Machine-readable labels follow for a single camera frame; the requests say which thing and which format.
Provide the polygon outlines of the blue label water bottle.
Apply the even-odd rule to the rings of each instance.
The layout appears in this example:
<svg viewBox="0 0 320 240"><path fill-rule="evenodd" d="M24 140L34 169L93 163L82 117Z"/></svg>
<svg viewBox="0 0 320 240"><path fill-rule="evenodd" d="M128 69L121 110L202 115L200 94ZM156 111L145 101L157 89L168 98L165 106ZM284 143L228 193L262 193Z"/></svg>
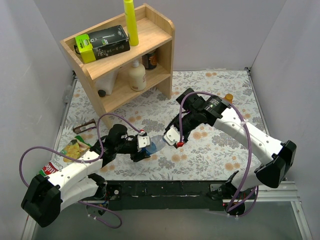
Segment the blue label water bottle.
<svg viewBox="0 0 320 240"><path fill-rule="evenodd" d="M153 155L166 146L166 142L162 135L156 135L150 138L150 145L145 148L149 155Z"/></svg>

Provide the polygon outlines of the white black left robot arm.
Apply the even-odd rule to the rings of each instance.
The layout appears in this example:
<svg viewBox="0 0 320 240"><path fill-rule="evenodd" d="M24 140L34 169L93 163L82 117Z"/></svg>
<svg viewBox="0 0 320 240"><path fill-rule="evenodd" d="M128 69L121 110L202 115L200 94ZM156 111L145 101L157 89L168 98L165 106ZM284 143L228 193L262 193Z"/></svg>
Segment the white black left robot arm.
<svg viewBox="0 0 320 240"><path fill-rule="evenodd" d="M79 159L48 176L33 177L21 207L38 225L47 227L68 206L85 198L101 200L106 196L106 180L97 171L117 154L129 155L132 161L139 162L149 158L146 147L150 145L151 139L143 130L128 135L126 126L115 124Z"/></svg>

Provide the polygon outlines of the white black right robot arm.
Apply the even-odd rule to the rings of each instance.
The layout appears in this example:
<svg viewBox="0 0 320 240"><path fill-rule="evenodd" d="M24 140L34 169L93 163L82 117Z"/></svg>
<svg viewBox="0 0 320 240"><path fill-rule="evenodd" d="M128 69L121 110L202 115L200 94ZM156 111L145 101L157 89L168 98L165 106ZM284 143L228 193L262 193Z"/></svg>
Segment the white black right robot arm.
<svg viewBox="0 0 320 240"><path fill-rule="evenodd" d="M235 139L248 150L248 161L255 156L256 166L235 171L214 190L213 197L237 199L247 190L259 185L277 188L294 162L297 146L291 140L282 142L245 121L236 107L227 100L188 88L176 101L179 113L164 132L164 140L175 148L187 143L190 133L200 125L209 125Z"/></svg>

